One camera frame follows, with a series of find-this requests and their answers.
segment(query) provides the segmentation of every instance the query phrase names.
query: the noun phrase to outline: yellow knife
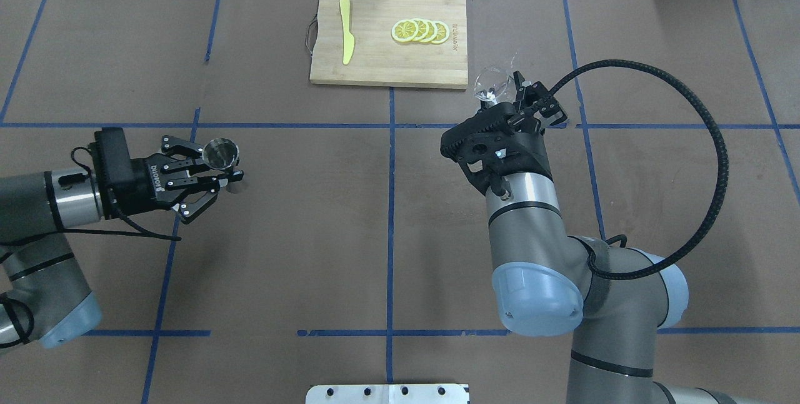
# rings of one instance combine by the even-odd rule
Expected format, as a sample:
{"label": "yellow knife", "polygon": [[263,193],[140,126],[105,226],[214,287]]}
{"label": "yellow knife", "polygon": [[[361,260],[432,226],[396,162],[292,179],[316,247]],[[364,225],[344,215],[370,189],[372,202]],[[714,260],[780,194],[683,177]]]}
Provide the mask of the yellow knife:
{"label": "yellow knife", "polygon": [[353,58],[353,49],[355,48],[355,37],[349,31],[349,17],[351,16],[349,0],[339,0],[339,10],[342,13],[342,33],[344,33],[342,63],[349,64],[349,60]]}

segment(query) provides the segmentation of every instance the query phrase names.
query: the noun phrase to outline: cutting board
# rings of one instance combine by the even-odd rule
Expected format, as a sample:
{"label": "cutting board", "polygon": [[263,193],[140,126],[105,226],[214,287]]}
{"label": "cutting board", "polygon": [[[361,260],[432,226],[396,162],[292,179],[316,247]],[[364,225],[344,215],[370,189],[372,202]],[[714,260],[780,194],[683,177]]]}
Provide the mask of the cutting board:
{"label": "cutting board", "polygon": [[[412,18],[442,21],[451,28],[451,37],[438,45],[394,41],[394,23]],[[355,49],[348,65],[342,62],[339,0],[319,0],[317,21],[313,84],[461,90],[468,86],[466,0],[351,0]]]}

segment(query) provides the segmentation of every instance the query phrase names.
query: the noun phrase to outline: lime slice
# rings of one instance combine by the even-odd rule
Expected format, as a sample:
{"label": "lime slice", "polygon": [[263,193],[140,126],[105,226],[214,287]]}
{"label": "lime slice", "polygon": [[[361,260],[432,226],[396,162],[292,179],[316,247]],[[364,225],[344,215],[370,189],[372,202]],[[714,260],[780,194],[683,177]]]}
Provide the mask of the lime slice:
{"label": "lime slice", "polygon": [[424,38],[428,38],[428,31],[431,30],[431,27],[428,26],[428,20],[422,18],[414,18],[414,22],[417,23],[417,36],[414,37],[414,41],[419,41]]}
{"label": "lime slice", "polygon": [[431,40],[431,44],[442,44],[449,39],[449,26],[442,21],[432,22],[436,26],[436,36]]}
{"label": "lime slice", "polygon": [[400,43],[408,43],[417,36],[419,26],[412,19],[401,19],[392,27],[392,38]]}
{"label": "lime slice", "polygon": [[431,41],[433,41],[436,38],[436,34],[439,33],[438,26],[436,24],[434,24],[434,22],[429,21],[429,20],[426,19],[425,23],[429,27],[428,36],[426,36],[425,38],[419,40],[420,43],[430,43]]}

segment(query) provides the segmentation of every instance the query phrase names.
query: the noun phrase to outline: logo on cutting board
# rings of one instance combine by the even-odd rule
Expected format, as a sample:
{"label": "logo on cutting board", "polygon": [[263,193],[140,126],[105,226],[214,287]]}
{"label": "logo on cutting board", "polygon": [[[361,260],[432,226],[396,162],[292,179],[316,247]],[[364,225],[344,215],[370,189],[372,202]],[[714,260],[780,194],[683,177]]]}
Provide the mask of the logo on cutting board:
{"label": "logo on cutting board", "polygon": [[452,50],[458,50],[458,24],[453,24],[451,29]]}

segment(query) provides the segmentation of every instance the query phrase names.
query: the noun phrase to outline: white mounting plate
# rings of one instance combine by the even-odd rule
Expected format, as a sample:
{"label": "white mounting plate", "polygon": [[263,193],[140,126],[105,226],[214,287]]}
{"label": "white mounting plate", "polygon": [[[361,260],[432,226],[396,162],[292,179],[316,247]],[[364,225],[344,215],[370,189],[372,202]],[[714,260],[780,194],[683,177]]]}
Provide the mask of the white mounting plate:
{"label": "white mounting plate", "polygon": [[314,386],[306,393],[306,404],[469,404],[469,386],[463,384]]}

